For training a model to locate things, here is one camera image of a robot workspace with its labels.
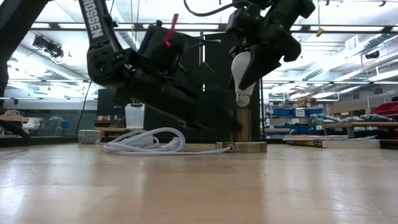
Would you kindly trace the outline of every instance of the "white light bulb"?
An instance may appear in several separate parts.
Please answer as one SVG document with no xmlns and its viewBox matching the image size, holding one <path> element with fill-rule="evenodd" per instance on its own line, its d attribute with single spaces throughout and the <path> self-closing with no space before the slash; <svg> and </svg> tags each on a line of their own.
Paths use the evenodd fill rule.
<svg viewBox="0 0 398 224">
<path fill-rule="evenodd" d="M 239 89 L 244 72 L 250 63 L 250 52 L 245 51 L 238 54 L 232 61 L 231 71 L 235 81 L 236 104 L 240 107 L 245 107 L 250 102 L 250 96 L 253 93 L 253 88 L 256 83 L 253 83 L 245 90 Z"/>
</svg>

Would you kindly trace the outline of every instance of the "white cable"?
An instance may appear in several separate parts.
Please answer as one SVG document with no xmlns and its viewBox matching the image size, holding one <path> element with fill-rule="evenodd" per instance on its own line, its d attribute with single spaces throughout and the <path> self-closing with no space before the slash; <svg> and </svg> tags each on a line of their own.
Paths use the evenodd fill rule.
<svg viewBox="0 0 398 224">
<path fill-rule="evenodd" d="M 158 145 L 159 140 L 154 137 L 154 134 L 170 132 L 175 134 L 167 145 L 156 149 L 148 149 Z M 152 131 L 133 131 L 116 138 L 115 140 L 104 145 L 105 152 L 115 153 L 126 156 L 176 156 L 176 155 L 204 155 L 217 154 L 233 150 L 233 147 L 224 149 L 216 149 L 202 152 L 183 152 L 185 146 L 184 135 L 175 128 L 158 128 Z"/>
</svg>

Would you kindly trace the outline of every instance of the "ceiling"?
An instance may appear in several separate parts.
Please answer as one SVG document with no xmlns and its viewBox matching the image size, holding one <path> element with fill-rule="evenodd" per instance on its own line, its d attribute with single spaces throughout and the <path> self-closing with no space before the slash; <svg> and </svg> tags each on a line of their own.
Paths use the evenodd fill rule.
<svg viewBox="0 0 398 224">
<path fill-rule="evenodd" d="M 194 1 L 187 0 L 190 8 L 196 12 L 212 11 L 222 5 L 229 4 L 232 0 L 202 0 Z M 111 15 L 115 20 L 121 23 L 153 23 L 155 20 L 160 19 L 164 23 L 171 22 L 174 13 L 179 13 L 178 23 L 206 23 L 206 24 L 219 24 L 227 23 L 229 15 L 234 11 L 234 8 L 229 8 L 221 13 L 208 17 L 196 17 L 191 15 L 184 7 L 183 0 L 110 0 L 106 1 L 108 9 L 111 9 Z M 299 18 L 296 21 L 298 25 L 316 25 L 320 22 L 322 25 L 356 25 L 356 26 L 395 26 L 398 25 L 398 17 L 396 12 L 398 10 L 398 1 L 388 1 L 383 7 L 379 7 L 381 1 L 330 1 L 326 6 L 326 1 L 314 1 L 317 10 L 308 18 Z M 36 22 L 83 22 L 78 1 L 72 0 L 54 0 L 50 1 Z M 356 29 L 355 27 L 345 27 L 347 30 Z M 332 29 L 332 27 L 324 27 L 325 30 Z M 199 36 L 199 32 L 187 32 L 188 35 Z M 66 56 L 61 60 L 51 61 L 47 53 L 37 50 L 32 46 L 33 40 L 36 35 L 43 35 L 46 39 L 51 40 L 57 44 L 62 45 L 62 49 L 67 52 Z M 131 32 L 126 31 L 126 35 L 131 39 L 134 44 L 139 45 L 144 38 L 145 32 Z M 345 51 L 346 41 L 358 36 L 358 43 L 374 37 L 374 34 L 322 34 L 316 37 L 315 34 L 297 34 L 293 36 L 302 44 L 302 54 L 295 62 L 282 63 L 282 66 L 274 72 L 268 74 L 263 80 L 300 80 L 305 72 L 311 69 L 316 69 L 322 62 L 330 61 L 331 55 L 339 54 Z M 123 39 L 120 33 L 117 33 L 118 40 L 123 48 L 131 47 L 130 43 Z M 383 54 L 391 54 L 391 50 L 384 46 L 380 48 Z M 46 62 L 45 66 L 49 69 L 58 69 L 59 74 L 69 74 L 70 79 L 87 79 L 86 71 L 86 51 L 88 49 L 88 38 L 85 31 L 54 31 L 54 30 L 32 30 L 30 31 L 21 42 L 21 49 L 25 52 L 34 51 L 30 56 L 42 62 Z M 335 67 L 324 71 L 336 72 L 338 75 L 324 75 L 323 80 L 330 81 L 331 77 L 338 78 L 338 76 L 346 75 L 353 72 L 361 65 L 361 56 L 352 56 L 344 63 L 336 65 Z M 78 84 L 79 88 L 83 91 L 83 86 L 87 83 Z M 279 89 L 291 89 L 291 86 L 282 85 Z M 92 86 L 91 88 L 98 89 L 99 86 Z M 268 93 L 275 88 L 275 85 L 267 83 L 264 88 L 268 88 Z"/>
</svg>

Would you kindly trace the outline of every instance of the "workbench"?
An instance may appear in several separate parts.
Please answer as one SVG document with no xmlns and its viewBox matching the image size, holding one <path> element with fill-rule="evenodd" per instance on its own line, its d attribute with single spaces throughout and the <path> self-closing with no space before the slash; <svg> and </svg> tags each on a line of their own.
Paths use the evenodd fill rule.
<svg viewBox="0 0 398 224">
<path fill-rule="evenodd" d="M 378 127 L 378 128 L 386 128 L 390 132 L 394 132 L 395 129 L 398 129 L 398 122 L 367 122 L 367 121 L 357 121 L 357 122 L 344 122 L 344 123 L 333 123 L 333 124 L 324 124 L 323 128 L 346 128 L 348 138 L 355 138 L 354 136 L 354 128 L 355 127 Z"/>
</svg>

